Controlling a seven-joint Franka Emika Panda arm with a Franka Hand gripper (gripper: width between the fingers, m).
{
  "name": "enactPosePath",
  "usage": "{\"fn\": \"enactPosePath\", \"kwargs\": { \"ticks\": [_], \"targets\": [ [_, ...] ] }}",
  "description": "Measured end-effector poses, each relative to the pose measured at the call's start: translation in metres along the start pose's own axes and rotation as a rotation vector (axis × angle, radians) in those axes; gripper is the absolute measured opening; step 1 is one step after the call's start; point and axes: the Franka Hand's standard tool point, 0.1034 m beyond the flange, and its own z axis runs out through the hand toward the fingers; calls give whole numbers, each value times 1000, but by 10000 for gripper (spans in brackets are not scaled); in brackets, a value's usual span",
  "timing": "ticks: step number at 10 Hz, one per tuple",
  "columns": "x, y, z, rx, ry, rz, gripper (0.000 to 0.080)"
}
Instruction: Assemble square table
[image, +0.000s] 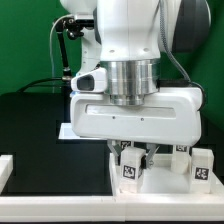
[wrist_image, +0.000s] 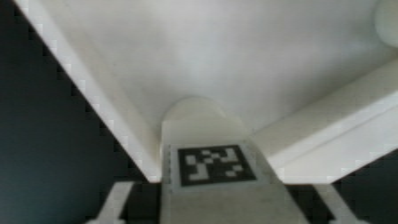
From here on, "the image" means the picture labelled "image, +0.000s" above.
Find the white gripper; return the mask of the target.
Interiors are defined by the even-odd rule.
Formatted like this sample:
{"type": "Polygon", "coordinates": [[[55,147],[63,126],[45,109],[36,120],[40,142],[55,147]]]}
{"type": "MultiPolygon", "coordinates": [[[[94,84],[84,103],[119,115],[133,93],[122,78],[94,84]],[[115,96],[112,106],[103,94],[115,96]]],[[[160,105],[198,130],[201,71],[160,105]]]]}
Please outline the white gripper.
{"type": "Polygon", "coordinates": [[[106,70],[98,68],[71,80],[70,121],[80,137],[111,139],[107,146],[120,164],[121,141],[144,142],[143,169],[151,169],[159,145],[192,146],[201,137],[202,91],[197,87],[162,87],[142,105],[118,106],[104,91],[106,70]]]}

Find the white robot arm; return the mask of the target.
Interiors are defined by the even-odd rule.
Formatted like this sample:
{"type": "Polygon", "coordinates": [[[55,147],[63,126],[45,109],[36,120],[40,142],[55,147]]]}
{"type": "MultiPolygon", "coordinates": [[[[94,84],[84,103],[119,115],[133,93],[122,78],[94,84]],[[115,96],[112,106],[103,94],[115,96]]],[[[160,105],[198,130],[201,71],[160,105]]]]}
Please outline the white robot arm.
{"type": "Polygon", "coordinates": [[[202,87],[184,76],[160,79],[160,58],[198,46],[210,28],[206,0],[60,0],[91,32],[84,64],[72,79],[72,129],[103,138],[118,160],[121,144],[147,144],[153,163],[162,145],[190,148],[201,137],[202,87]]]}

